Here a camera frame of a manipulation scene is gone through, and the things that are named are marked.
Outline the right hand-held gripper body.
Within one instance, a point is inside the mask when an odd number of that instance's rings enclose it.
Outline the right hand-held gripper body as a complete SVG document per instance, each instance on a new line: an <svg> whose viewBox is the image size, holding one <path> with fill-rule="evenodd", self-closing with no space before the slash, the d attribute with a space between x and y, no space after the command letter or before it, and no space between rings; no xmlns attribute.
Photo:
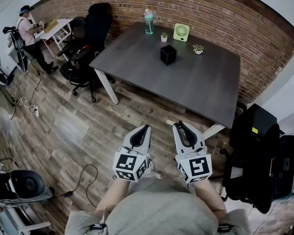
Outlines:
<svg viewBox="0 0 294 235"><path fill-rule="evenodd" d="M208 179L212 175L211 155L207 147L203 146L196 151L178 154L175 157L177 169L185 183L195 183Z"/></svg>

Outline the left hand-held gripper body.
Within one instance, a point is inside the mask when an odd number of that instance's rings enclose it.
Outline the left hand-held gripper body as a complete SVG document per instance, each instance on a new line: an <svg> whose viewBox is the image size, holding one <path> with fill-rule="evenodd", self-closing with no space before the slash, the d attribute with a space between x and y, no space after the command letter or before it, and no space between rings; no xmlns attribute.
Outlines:
<svg viewBox="0 0 294 235"><path fill-rule="evenodd" d="M148 167L149 149L149 144L134 148L121 146L113 161L116 177L127 181L139 181Z"/></svg>

